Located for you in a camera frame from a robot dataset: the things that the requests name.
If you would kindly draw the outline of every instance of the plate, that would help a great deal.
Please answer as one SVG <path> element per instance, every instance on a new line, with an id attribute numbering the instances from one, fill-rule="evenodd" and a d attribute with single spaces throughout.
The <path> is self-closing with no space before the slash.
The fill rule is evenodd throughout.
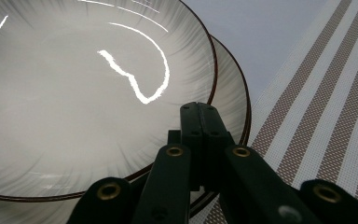
<path id="1" fill-rule="evenodd" d="M 243 73 L 232 55 L 213 39 L 219 65 L 219 78 L 212 101 L 227 129 L 239 144 L 246 144 L 250 131 L 251 107 Z M 192 194 L 192 208 L 200 193 Z M 0 201 L 0 223 L 65 223 L 78 199 L 48 203 L 13 203 Z"/>
<path id="2" fill-rule="evenodd" d="M 76 194 L 149 165 L 213 97 L 211 38 L 177 0 L 0 0 L 0 198 Z"/>

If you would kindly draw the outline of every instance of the striped fabric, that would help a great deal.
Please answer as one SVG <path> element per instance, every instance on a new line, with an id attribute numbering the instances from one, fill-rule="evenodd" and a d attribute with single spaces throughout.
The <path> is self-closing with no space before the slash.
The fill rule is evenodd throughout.
<path id="1" fill-rule="evenodd" d="M 358 199 L 358 1 L 328 1 L 303 36 L 255 104 L 248 145 L 295 188 L 321 178 Z"/>

